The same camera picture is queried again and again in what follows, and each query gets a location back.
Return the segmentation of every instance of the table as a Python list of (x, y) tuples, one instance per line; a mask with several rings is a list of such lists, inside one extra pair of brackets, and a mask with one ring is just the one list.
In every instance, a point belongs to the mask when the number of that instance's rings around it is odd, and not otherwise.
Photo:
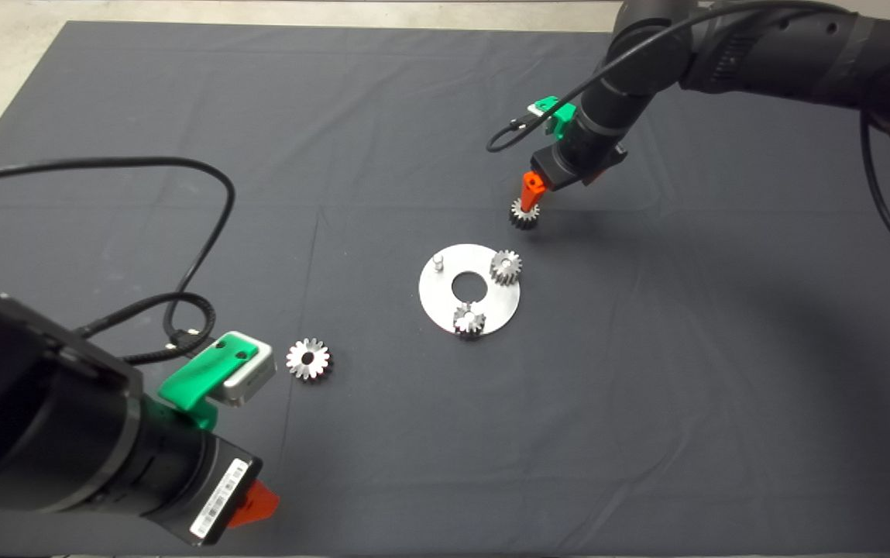
[[(268, 522), (193, 550), (137, 518), (0, 511), (0, 555), (890, 551), (890, 237), (856, 115), (670, 89), (627, 161), (518, 232), (505, 208), (548, 139), (485, 139), (606, 44), (71, 22), (2, 117), (0, 164), (225, 170), (239, 200), (193, 290), (222, 331), (317, 336), (338, 369), (222, 410), (282, 495)], [(221, 202), (187, 170), (2, 181), (0, 288), (83, 324), (171, 289)], [(517, 314), (479, 343), (417, 298), (456, 243), (525, 260)], [(97, 342), (159, 346), (157, 323)]]

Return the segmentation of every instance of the spur gear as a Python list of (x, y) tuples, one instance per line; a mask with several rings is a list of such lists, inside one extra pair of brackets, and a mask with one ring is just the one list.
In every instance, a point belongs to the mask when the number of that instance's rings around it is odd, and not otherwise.
[(455, 333), (463, 338), (470, 338), (470, 336), (478, 336), (483, 332), (483, 328), (486, 326), (486, 317), (473, 312), (472, 305), (466, 302), (455, 309), (455, 318), (452, 320), (452, 324), (455, 326)]
[(524, 261), (512, 250), (498, 251), (490, 262), (490, 276), (498, 285), (512, 285), (517, 282)]
[(517, 229), (533, 229), (538, 225), (538, 216), (541, 215), (541, 205), (534, 204), (529, 212), (520, 208), (520, 198), (516, 198), (510, 205), (510, 222)]
[(286, 368), (303, 381), (316, 381), (324, 377), (330, 367), (328, 347), (317, 339), (298, 340), (286, 355)]

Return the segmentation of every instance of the metal plate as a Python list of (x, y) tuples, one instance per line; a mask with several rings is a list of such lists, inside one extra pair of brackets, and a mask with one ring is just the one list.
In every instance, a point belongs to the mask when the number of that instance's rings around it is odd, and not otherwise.
[[(446, 332), (455, 333), (452, 319), (455, 317), (455, 309), (463, 301), (455, 296), (452, 282), (462, 273), (476, 273), (486, 283), (486, 296), (472, 304), (474, 312), (486, 317), (483, 335), (495, 332), (513, 318), (520, 301), (520, 282), (503, 286), (497, 285), (490, 278), (490, 261), (496, 254), (496, 250), (479, 244), (455, 244), (431, 255), (421, 271), (418, 291), (421, 306), (432, 322)], [(435, 269), (435, 255), (444, 258), (442, 271)]]

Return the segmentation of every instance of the barcode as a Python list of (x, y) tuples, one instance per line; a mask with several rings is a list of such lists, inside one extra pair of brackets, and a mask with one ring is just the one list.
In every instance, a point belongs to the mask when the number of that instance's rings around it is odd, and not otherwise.
[(232, 461), (232, 465), (228, 466), (228, 470), (221, 477), (218, 486), (211, 493), (211, 497), (207, 498), (207, 504), (204, 504), (199, 515), (197, 515), (197, 519), (190, 525), (190, 533), (200, 538), (207, 536), (207, 533), (211, 531), (211, 527), (214, 526), (218, 515), (221, 514), (221, 510), (225, 508), (225, 504), (228, 504), (229, 498), (232, 497), (232, 492), (235, 491), (237, 485), (242, 481), (242, 477), (246, 475), (246, 470), (248, 469), (249, 464), (243, 462), (243, 460), (236, 459)]

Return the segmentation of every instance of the silver gear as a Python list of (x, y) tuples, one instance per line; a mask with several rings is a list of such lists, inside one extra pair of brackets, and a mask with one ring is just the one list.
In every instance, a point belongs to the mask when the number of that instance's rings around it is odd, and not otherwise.
[(513, 250), (498, 251), (490, 262), (490, 276), (497, 285), (513, 285), (520, 276), (524, 261)]
[(455, 318), (452, 320), (452, 324), (455, 326), (455, 333), (463, 338), (470, 338), (470, 336), (478, 336), (483, 332), (483, 328), (486, 326), (486, 317), (483, 314), (474, 313), (472, 305), (466, 301), (455, 309)]
[(520, 208), (520, 198), (516, 198), (510, 205), (510, 222), (517, 229), (533, 229), (538, 224), (538, 216), (541, 215), (541, 204), (534, 204), (529, 212)]
[(317, 339), (298, 340), (286, 355), (286, 368), (290, 374), (303, 381), (314, 381), (324, 377), (331, 367), (331, 354), (328, 347)]

